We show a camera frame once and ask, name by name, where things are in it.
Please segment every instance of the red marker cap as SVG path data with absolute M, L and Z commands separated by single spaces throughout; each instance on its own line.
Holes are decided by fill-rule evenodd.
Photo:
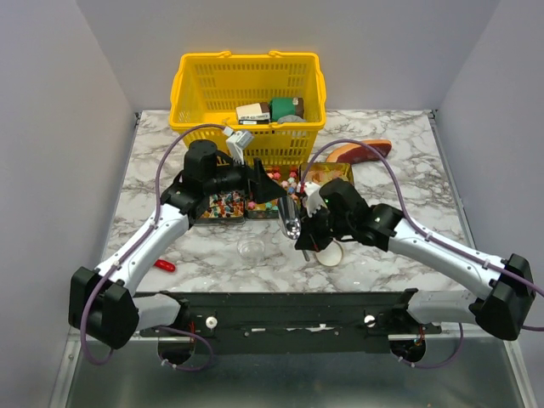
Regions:
M 176 265 L 171 262 L 165 261 L 164 259 L 157 259 L 157 261 L 155 262 L 155 266 L 162 270 L 166 270 L 167 272 L 176 271 Z

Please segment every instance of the metal base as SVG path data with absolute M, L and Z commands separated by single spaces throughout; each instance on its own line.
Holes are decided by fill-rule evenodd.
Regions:
M 430 338 L 423 362 L 447 357 L 457 335 Z M 106 349 L 93 343 L 92 351 Z M 131 341 L 107 366 L 79 359 L 67 406 L 515 408 L 524 402 L 504 343 L 469 330 L 459 359 L 440 370 L 412 369 L 389 354 L 342 353 L 221 356 L 206 371 L 183 373 L 160 365 L 156 341 Z

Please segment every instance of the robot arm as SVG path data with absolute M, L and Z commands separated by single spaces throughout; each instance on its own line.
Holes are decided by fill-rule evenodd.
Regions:
M 503 340 L 518 337 L 535 294 L 494 269 L 506 269 L 532 282 L 524 258 L 513 254 L 503 260 L 449 240 L 419 223 L 417 231 L 400 210 L 386 204 L 368 206 L 354 186 L 340 178 L 311 190 L 298 224 L 292 221 L 292 215 L 291 221 L 284 219 L 284 233 L 287 226 L 293 230 L 293 225 L 298 225 L 296 249 L 318 252 L 333 239 L 341 241 L 351 236 L 363 245 L 415 259 L 467 288 L 457 292 L 415 292 L 407 312 L 417 322 L 473 323 Z M 445 245 L 437 244 L 432 237 Z M 473 262 L 456 250 L 485 262 Z
M 218 158 L 226 165 L 218 166 Z M 286 192 L 255 159 L 253 167 L 234 163 L 208 140 L 197 140 L 184 157 L 184 170 L 162 193 L 160 218 L 155 213 L 115 254 L 95 270 L 81 267 L 71 279 L 69 323 L 80 328 L 85 304 L 93 289 L 112 268 L 116 268 L 93 301 L 87 332 L 113 349 L 122 347 L 134 332 L 154 326 L 169 326 L 183 319 L 178 300 L 165 293 L 133 297 L 153 263 L 208 209 L 209 196 L 240 191 L 256 202 L 284 196 Z M 138 248 L 119 263 L 118 259 L 139 242 Z

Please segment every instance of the red object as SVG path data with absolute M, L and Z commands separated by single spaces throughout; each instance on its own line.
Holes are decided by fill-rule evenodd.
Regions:
M 155 266 L 159 269 L 166 270 L 167 272 L 175 272 L 176 265 L 171 262 L 165 261 L 164 259 L 157 259 Z
M 382 156 L 387 157 L 391 151 L 391 142 L 389 140 L 363 140 L 367 145 L 372 146 L 379 151 Z M 357 164 L 362 162 L 373 162 L 379 160 L 378 157 L 369 151 L 366 147 L 355 143 L 349 143 L 334 150 L 327 158 L 327 162 Z

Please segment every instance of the marble countertop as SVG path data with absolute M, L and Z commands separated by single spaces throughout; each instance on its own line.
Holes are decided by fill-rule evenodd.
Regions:
M 144 111 L 136 134 L 126 177 L 111 228 L 105 256 L 128 240 L 152 213 L 154 177 L 164 150 L 175 138 L 167 111 Z M 411 215 L 420 223 L 451 239 L 464 242 L 450 185 L 425 112 L 331 110 L 314 146 L 334 139 L 389 139 L 389 161 Z M 186 148 L 180 144 L 162 172 L 161 188 L 169 186 L 183 166 Z M 398 207 L 393 183 L 381 163 L 355 165 L 357 190 L 370 204 L 385 202 Z M 266 244 L 263 265 L 243 264 L 236 242 L 247 233 L 259 234 Z M 459 286 L 416 261 L 343 243 L 343 261 L 327 268 L 293 248 L 280 232 L 277 220 L 247 220 L 242 225 L 196 226 L 175 241 L 164 258 L 177 265 L 169 274 L 152 268 L 139 291 L 180 292 L 346 292 L 451 290 Z

